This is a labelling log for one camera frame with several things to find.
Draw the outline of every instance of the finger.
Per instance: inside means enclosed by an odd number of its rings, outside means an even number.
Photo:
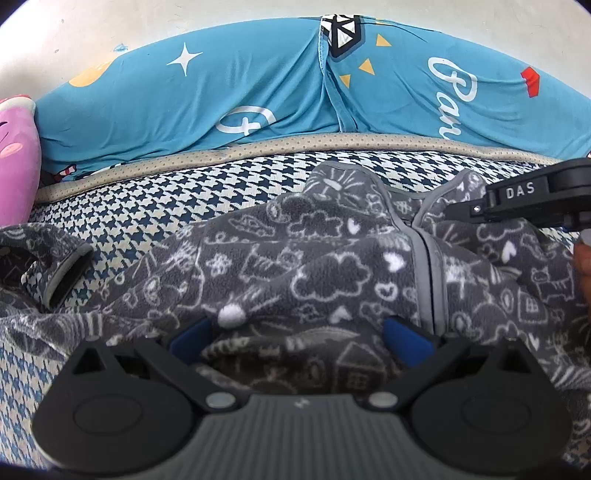
[[[591,304],[591,277],[581,277],[580,285],[587,303]]]
[[[574,267],[583,275],[591,275],[591,247],[575,244],[573,251]]]

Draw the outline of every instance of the blue pillowcase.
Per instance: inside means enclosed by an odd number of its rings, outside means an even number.
[[[556,158],[591,150],[591,100],[497,51],[358,15],[222,25],[89,69],[37,102],[43,169],[289,135],[376,132]]]
[[[122,161],[338,132],[318,24],[281,18],[206,28],[90,69],[37,103],[43,169],[73,180]]]
[[[520,60],[433,30],[323,20],[321,61],[343,131],[415,134],[560,159],[591,150],[591,100]],[[339,45],[342,40],[351,40]]]

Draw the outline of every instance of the houndstooth fabric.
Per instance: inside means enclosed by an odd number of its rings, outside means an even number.
[[[80,279],[66,305],[84,303],[99,284],[114,277],[182,226],[235,209],[265,203],[303,188],[324,160],[359,164],[386,184],[423,192],[469,168],[488,182],[519,175],[536,164],[483,161],[435,152],[324,152],[274,155],[130,180],[40,206],[32,222],[56,225],[95,247],[92,268]],[[567,245],[574,236],[550,234]],[[35,278],[30,279],[35,290]],[[60,364],[33,358],[0,344],[0,460],[41,465],[30,419]]]

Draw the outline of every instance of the screw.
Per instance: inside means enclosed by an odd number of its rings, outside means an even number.
[[[205,397],[205,403],[209,408],[221,410],[222,408],[229,408],[236,403],[236,397],[228,392],[210,393]]]
[[[392,408],[398,403],[398,397],[390,392],[374,392],[369,396],[369,404],[375,408]]]

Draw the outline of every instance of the orange triangle print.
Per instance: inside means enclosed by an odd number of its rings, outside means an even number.
[[[351,75],[340,75],[339,78],[341,82],[345,84],[347,88],[349,88],[349,84],[351,83]]]
[[[359,65],[359,70],[363,70],[364,72],[370,73],[371,75],[375,75],[374,68],[371,66],[369,59],[365,59],[365,62]]]
[[[380,35],[378,33],[378,38],[376,38],[376,40],[375,40],[375,46],[376,47],[391,47],[392,44],[388,40],[383,38],[382,35]]]

